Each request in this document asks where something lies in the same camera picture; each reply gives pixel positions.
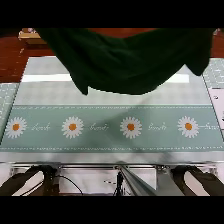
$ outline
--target dark green fabric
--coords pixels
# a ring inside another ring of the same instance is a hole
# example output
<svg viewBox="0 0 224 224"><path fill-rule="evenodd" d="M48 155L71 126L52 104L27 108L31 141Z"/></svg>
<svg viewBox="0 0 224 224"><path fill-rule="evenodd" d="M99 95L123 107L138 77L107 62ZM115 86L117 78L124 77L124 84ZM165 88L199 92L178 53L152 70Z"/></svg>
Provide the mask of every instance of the dark green fabric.
<svg viewBox="0 0 224 224"><path fill-rule="evenodd" d="M161 28L112 38L85 28L35 28L83 94L88 86L144 94L184 64L197 76L207 67L215 28Z"/></svg>

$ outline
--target yellow flower center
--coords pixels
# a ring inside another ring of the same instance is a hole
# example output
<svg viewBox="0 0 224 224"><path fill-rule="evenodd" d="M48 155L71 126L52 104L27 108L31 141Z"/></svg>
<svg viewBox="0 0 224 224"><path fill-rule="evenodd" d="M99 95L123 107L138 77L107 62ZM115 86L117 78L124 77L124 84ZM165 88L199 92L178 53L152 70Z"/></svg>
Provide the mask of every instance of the yellow flower center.
<svg viewBox="0 0 224 224"><path fill-rule="evenodd" d="M185 128L186 128L188 131L190 131L190 130L192 129L192 124L190 124L190 123L186 123L186 124L185 124Z"/></svg>
<svg viewBox="0 0 224 224"><path fill-rule="evenodd" d="M127 128L128 128L129 131L134 131L135 130L134 124L128 124Z"/></svg>
<svg viewBox="0 0 224 224"><path fill-rule="evenodd" d="M77 127L76 127L76 124L70 124L70 125L69 125L69 129L70 129L71 131L74 131L76 128L77 128Z"/></svg>
<svg viewBox="0 0 224 224"><path fill-rule="evenodd" d="M19 130L19 124L14 124L12 126L13 131L18 131Z"/></svg>

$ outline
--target white flower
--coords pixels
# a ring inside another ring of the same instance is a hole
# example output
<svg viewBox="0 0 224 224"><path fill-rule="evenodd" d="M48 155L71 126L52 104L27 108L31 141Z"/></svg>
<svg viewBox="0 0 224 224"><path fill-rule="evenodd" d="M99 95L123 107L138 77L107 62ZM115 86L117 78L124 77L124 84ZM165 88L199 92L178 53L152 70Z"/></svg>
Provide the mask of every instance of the white flower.
<svg viewBox="0 0 224 224"><path fill-rule="evenodd" d="M126 135L126 138L135 138L141 134L140 130L142 130L142 125L138 119L134 117L126 117L123 119L120 125L120 131L123 131L123 135Z"/></svg>
<svg viewBox="0 0 224 224"><path fill-rule="evenodd" d="M191 138L194 136L197 136L197 134L199 133L199 127L197 122L194 120L194 118L190 118L190 117L182 117L179 121L178 121L177 127L179 127L179 131L182 131L182 135L185 135L185 137Z"/></svg>
<svg viewBox="0 0 224 224"><path fill-rule="evenodd" d="M15 117L8 122L6 126L6 135L8 138L17 138L26 130L26 121L22 117Z"/></svg>
<svg viewBox="0 0 224 224"><path fill-rule="evenodd" d="M63 122L62 131L64 132L63 135L66 135L66 138L70 137L75 138L82 134L83 130L83 121L78 117L69 117Z"/></svg>

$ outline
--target brown wooden surface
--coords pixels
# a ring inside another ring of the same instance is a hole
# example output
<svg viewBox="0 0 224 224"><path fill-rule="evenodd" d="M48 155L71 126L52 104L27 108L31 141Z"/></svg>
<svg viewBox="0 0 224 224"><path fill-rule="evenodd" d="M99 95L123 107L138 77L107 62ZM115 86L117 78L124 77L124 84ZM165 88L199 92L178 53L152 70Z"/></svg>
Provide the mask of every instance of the brown wooden surface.
<svg viewBox="0 0 224 224"><path fill-rule="evenodd" d="M47 45L28 46L17 37L0 38L0 83L20 82L29 57L53 55ZM224 34L214 36L211 57L224 58Z"/></svg>

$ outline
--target daisy print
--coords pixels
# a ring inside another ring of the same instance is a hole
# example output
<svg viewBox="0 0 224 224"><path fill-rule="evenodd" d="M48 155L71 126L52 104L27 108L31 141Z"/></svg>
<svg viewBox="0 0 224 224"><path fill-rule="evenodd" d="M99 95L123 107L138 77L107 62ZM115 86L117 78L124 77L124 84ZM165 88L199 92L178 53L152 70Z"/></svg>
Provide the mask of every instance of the daisy print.
<svg viewBox="0 0 224 224"><path fill-rule="evenodd" d="M26 130L26 121L22 117L15 117L8 122L6 126L6 136L8 138L17 138Z"/></svg>
<svg viewBox="0 0 224 224"><path fill-rule="evenodd" d="M197 122L194 120L194 118L190 117L182 117L178 121L179 131L182 131L182 135L184 135L186 138L194 138L199 133L199 127Z"/></svg>
<svg viewBox="0 0 224 224"><path fill-rule="evenodd" d="M135 119L134 117L126 117L123 119L120 125L121 129L120 131L123 132L123 135L126 136L126 138L135 138L136 136L139 136L141 134L142 125L138 119Z"/></svg>
<svg viewBox="0 0 224 224"><path fill-rule="evenodd" d="M83 121L78 117L69 117L65 122L63 122L63 135L65 135L66 138L75 138L82 134L81 131L83 130L83 126Z"/></svg>

